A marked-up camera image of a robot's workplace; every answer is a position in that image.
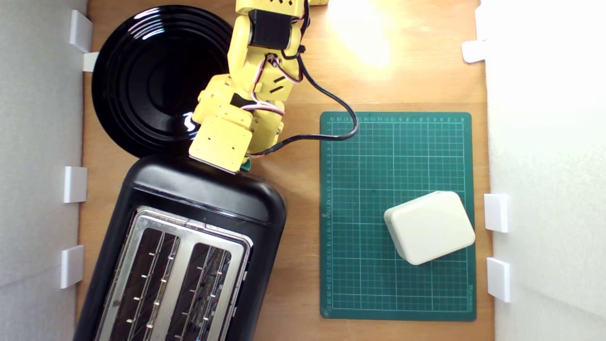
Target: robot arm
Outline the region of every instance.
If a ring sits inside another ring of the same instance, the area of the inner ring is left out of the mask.
[[[284,102],[305,71],[297,56],[309,3],[236,0],[236,12],[227,55],[230,73],[214,76],[198,96],[192,120],[201,126],[189,149],[192,158],[233,173],[278,142]],[[296,25],[300,20],[302,27]]]

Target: green cutting mat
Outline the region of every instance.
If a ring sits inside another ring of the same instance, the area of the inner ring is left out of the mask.
[[[386,209],[433,191],[459,194],[474,223],[468,113],[361,112],[359,133],[321,143],[321,314],[333,319],[476,318],[475,248],[420,266],[401,259]],[[351,129],[325,112],[321,132]]]

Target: wooden table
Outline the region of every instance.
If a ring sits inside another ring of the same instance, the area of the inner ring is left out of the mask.
[[[93,50],[123,20],[149,7],[179,3],[202,7],[233,23],[235,1],[89,0]],[[485,259],[492,255],[484,229],[488,192],[484,66],[466,65],[461,43],[475,39],[478,0],[330,0],[312,8],[303,44],[316,81],[355,110],[467,111],[473,115],[473,160],[478,260],[478,319],[464,322],[325,320],[319,314],[319,148],[300,142],[255,163],[254,171],[287,189],[288,222],[265,295],[255,340],[493,340],[493,300],[486,290]],[[88,200],[81,206],[85,245],[84,299],[124,175],[135,158],[99,124],[84,79],[84,156]],[[317,132],[320,114],[341,110],[309,83],[295,87],[284,117],[287,137]]]

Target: white plastic block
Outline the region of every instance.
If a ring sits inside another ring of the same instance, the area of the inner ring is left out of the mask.
[[[88,169],[86,167],[65,167],[64,203],[81,203],[86,201],[87,178]]]
[[[383,218],[400,257],[419,265],[466,248],[476,235],[459,195],[433,192],[388,209]]]
[[[509,232],[509,197],[505,194],[484,194],[484,222],[496,232]]]
[[[90,52],[93,41],[93,23],[77,10],[72,10],[72,23],[70,25],[70,44],[82,53]]]
[[[511,277],[509,263],[493,257],[486,258],[488,293],[503,302],[511,302]]]
[[[83,54],[83,63],[82,63],[82,71],[84,72],[92,72],[95,69],[95,63],[97,62],[97,57],[99,56],[99,52],[89,52]]]
[[[61,289],[82,280],[84,275],[84,245],[77,245],[61,252]]]
[[[471,40],[463,42],[461,51],[463,52],[463,60],[467,63],[483,61],[486,59],[487,42]]]

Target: black toaster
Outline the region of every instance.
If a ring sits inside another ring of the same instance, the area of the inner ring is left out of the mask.
[[[74,341],[250,340],[286,218],[262,180],[140,159],[109,223]]]

